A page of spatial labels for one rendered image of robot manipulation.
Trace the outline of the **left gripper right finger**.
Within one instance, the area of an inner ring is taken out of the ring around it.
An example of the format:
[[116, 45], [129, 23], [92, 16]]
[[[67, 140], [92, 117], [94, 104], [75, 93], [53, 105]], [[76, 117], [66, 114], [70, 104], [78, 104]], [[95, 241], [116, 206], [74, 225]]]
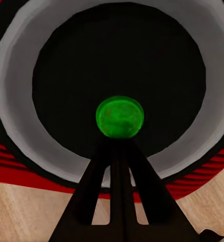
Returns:
[[[118, 139], [125, 242], [202, 242], [136, 142]], [[131, 169], [149, 225], [137, 222]]]

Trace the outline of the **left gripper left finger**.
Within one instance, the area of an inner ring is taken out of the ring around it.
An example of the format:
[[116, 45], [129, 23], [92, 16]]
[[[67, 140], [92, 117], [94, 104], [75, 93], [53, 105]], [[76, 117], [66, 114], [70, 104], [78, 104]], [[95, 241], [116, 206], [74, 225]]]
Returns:
[[[110, 222], [91, 225], [109, 165]], [[48, 242], [125, 242], [117, 139], [100, 142]]]

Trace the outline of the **radio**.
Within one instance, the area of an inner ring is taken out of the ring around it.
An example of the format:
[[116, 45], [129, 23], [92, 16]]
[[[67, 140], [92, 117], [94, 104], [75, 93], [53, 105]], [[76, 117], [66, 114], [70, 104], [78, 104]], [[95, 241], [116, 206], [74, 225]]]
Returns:
[[222, 171], [224, 0], [0, 0], [0, 183], [73, 194], [106, 137], [175, 200]]

